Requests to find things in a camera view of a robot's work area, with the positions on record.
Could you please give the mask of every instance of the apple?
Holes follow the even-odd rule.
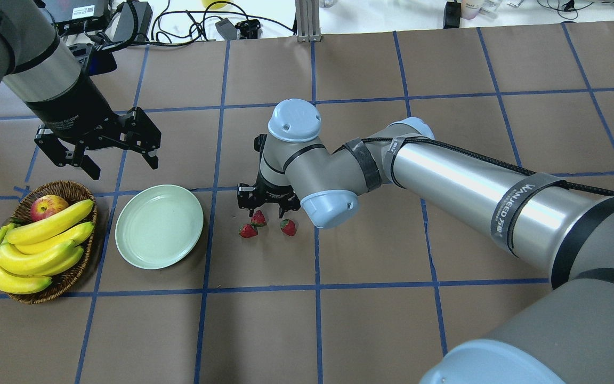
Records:
[[[46,219],[53,214],[63,211],[70,204],[61,196],[46,195],[32,202],[30,207],[30,218],[32,221]]]

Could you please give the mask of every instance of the plate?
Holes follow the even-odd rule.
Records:
[[[134,196],[120,212],[115,244],[122,257],[143,269],[169,267],[196,245],[203,208],[178,185],[156,185]]]

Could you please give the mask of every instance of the red strawberry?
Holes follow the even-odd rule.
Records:
[[[281,231],[288,236],[295,236],[297,232],[297,228],[295,228],[295,222],[290,219],[285,219],[281,221]]]
[[[238,231],[238,234],[241,235],[241,237],[244,237],[244,238],[249,238],[249,237],[257,236],[257,229],[255,229],[250,224],[245,224],[245,226],[241,227],[241,230]]]
[[[262,214],[262,211],[255,211],[253,218],[251,219],[251,226],[254,228],[266,226],[266,219]]]

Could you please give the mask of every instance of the banana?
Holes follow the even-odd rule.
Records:
[[[87,240],[93,231],[93,224],[90,221],[85,223],[77,224],[76,226],[64,231],[64,233],[53,236],[52,238],[48,238],[39,243],[29,244],[29,245],[16,245],[17,248],[22,253],[27,255],[34,255],[35,253],[40,253],[45,250],[48,250],[52,246],[63,243],[66,240],[75,241],[75,244],[82,244],[85,240]]]
[[[2,243],[7,231],[13,227],[13,224],[9,224],[0,229],[0,243]],[[0,267],[0,291],[15,294],[29,294],[44,290],[49,285],[51,285],[51,277],[17,276]]]
[[[11,229],[6,234],[6,240],[14,245],[39,243],[77,224],[92,211],[92,207],[93,201],[90,199],[76,202],[46,219]]]
[[[75,242],[72,240],[52,246],[46,251],[26,255],[16,250],[13,245],[3,241],[0,245],[0,266],[16,275],[40,275],[61,264],[73,253]]]
[[[70,267],[72,267],[73,265],[77,264],[77,262],[80,261],[84,253],[85,249],[82,248],[82,246],[75,246],[75,248],[73,248],[72,255],[63,260],[61,264],[56,265],[56,267],[54,268],[42,270],[42,272],[40,272],[39,274],[44,276],[58,275],[59,273],[64,272],[70,269]]]

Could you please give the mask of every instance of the white label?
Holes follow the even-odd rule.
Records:
[[[82,17],[90,17],[93,15],[93,10],[95,5],[90,5],[88,7],[77,7],[72,10],[72,19],[81,19]]]

